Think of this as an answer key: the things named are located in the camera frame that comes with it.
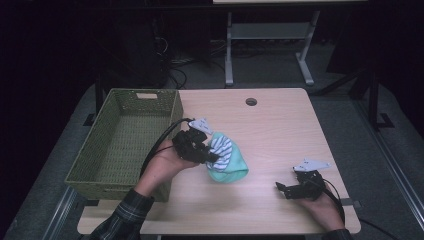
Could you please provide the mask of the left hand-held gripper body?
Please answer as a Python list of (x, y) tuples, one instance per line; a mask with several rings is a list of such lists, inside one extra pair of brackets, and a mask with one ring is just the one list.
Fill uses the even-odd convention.
[(173, 146), (178, 156), (184, 160), (201, 164), (202, 156), (207, 156), (210, 148), (204, 144), (207, 139), (205, 132), (194, 127), (180, 130), (173, 138)]

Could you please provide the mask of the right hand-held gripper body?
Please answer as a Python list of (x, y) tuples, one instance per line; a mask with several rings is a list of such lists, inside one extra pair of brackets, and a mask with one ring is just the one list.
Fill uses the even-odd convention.
[(299, 165), (293, 167), (298, 185), (292, 193), (293, 199), (310, 198), (316, 200), (325, 188), (324, 180), (319, 170), (331, 166), (328, 162), (305, 158)]

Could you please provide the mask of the mint green hat striped lining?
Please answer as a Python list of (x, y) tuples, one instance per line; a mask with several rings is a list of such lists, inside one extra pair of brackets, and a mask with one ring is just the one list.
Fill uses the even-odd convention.
[(246, 177), (249, 168), (238, 145), (221, 132), (215, 132), (209, 141), (210, 152), (218, 156), (214, 163), (207, 162), (209, 176), (218, 183), (232, 183)]

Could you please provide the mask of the green woven basket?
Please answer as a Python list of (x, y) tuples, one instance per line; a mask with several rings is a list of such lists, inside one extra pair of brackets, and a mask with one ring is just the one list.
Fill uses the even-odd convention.
[(65, 183), (91, 200), (123, 199), (152, 147), (183, 113), (176, 90), (112, 89)]

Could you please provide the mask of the person's right hand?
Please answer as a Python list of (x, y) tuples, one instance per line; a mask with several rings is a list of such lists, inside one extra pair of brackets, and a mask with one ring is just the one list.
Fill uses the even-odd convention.
[(345, 228), (335, 203), (326, 194), (316, 200), (297, 199), (296, 203), (304, 207), (326, 232)]

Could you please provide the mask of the person's left hand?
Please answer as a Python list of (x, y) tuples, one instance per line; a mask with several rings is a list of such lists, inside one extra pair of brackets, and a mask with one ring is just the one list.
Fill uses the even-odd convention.
[(180, 158), (172, 141), (165, 140), (159, 145), (159, 152), (148, 163), (134, 191), (150, 197), (158, 186), (172, 180), (179, 172), (196, 166), (198, 163)]

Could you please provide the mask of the grey tape strip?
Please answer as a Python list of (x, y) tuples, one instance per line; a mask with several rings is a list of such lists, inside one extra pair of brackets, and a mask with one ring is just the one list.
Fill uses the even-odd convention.
[(342, 198), (340, 202), (343, 206), (353, 206), (355, 209), (362, 207), (362, 204), (359, 201), (352, 200), (351, 198)]

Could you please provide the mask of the black computer tower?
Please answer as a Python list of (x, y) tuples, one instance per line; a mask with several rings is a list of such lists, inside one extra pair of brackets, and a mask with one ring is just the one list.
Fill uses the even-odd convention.
[(104, 16), (93, 26), (93, 37), (103, 51), (99, 62), (106, 89), (160, 89), (165, 85), (148, 18), (129, 13)]

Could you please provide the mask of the black metal stand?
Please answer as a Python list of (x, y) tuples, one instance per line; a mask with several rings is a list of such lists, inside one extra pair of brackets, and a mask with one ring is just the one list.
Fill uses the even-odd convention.
[(375, 131), (381, 128), (393, 128), (394, 124), (386, 113), (378, 112), (379, 81), (373, 69), (368, 70), (368, 122)]

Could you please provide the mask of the aluminium floor rail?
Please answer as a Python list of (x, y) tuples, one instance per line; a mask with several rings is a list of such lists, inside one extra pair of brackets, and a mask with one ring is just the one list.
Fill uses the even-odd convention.
[(76, 191), (67, 187), (59, 200), (52, 218), (50, 219), (46, 230), (44, 231), (42, 240), (56, 240), (66, 222), (67, 216), (72, 209), (72, 205), (76, 198)]
[(395, 126), (393, 122), (390, 120), (386, 113), (381, 113), (377, 115), (377, 118), (381, 118), (382, 121), (373, 123), (369, 118), (369, 108), (366, 108), (363, 102), (354, 101), (353, 105), (367, 131), (383, 155), (387, 168), (391, 173), (408, 207), (410, 208), (414, 218), (420, 226), (421, 231), (424, 232), (424, 200), (420, 198), (419, 194), (414, 189), (407, 175), (399, 165), (398, 159), (395, 157), (385, 138), (381, 134), (381, 129), (394, 129)]

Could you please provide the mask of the grey metal desk frame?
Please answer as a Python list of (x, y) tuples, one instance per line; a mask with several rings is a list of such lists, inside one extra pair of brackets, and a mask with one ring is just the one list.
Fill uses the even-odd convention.
[(314, 84), (306, 62), (317, 22), (319, 11), (314, 11), (309, 22), (294, 23), (235, 23), (233, 14), (227, 14), (225, 85), (233, 86), (232, 42), (234, 40), (303, 40), (304, 47), (296, 53), (296, 60), (307, 86)]

